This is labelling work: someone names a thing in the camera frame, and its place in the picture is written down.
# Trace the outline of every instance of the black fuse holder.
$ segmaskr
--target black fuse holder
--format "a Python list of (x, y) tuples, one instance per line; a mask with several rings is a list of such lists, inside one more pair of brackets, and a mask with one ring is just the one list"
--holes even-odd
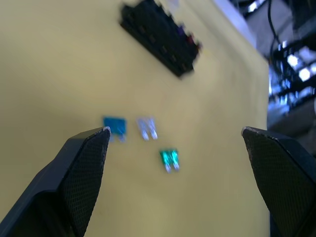
[(154, 0), (143, 0), (135, 7), (125, 4), (121, 16), (120, 25), (176, 76), (194, 70), (200, 43), (184, 32), (183, 25), (176, 25), (161, 4)]

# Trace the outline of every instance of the yellow surface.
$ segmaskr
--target yellow surface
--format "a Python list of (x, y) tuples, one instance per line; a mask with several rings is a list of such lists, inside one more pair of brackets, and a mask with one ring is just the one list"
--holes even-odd
[[(268, 236), (240, 136), (265, 127), (267, 64), (213, 3), (196, 2), (207, 23), (180, 4), (204, 45), (182, 81), (118, 25), (116, 0), (0, 1), (0, 219), (68, 137), (117, 115), (127, 142), (109, 145), (87, 237)], [(157, 141), (137, 129), (148, 115)], [(181, 162), (170, 175), (169, 147)]]

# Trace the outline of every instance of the blue fuse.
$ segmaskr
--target blue fuse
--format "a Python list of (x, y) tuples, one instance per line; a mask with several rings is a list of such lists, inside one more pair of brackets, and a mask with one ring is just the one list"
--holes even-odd
[(104, 117), (104, 126), (110, 127), (111, 136), (110, 141), (114, 141), (113, 135), (117, 135), (121, 142), (126, 141), (126, 120), (117, 117)]

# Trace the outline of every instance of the green fuse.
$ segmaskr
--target green fuse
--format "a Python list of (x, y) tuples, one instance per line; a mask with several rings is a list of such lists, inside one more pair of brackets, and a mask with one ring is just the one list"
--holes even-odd
[(160, 156), (162, 159), (162, 163), (164, 164), (164, 167), (168, 173), (171, 172), (171, 165), (173, 165), (175, 170), (179, 170), (180, 167), (177, 150), (160, 151)]

